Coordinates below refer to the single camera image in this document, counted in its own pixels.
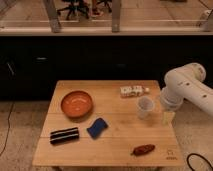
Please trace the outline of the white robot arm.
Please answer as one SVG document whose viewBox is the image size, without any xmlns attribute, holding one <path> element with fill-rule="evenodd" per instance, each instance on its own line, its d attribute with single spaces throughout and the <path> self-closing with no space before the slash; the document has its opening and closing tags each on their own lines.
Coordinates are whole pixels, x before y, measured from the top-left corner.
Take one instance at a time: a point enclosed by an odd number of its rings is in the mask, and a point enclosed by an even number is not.
<svg viewBox="0 0 213 171">
<path fill-rule="evenodd" d="M 168 71 L 159 101 L 163 108 L 163 125 L 169 125 L 184 100 L 188 100 L 205 113 L 213 116 L 213 89 L 203 81 L 206 70 L 199 63 L 189 63 Z"/>
</svg>

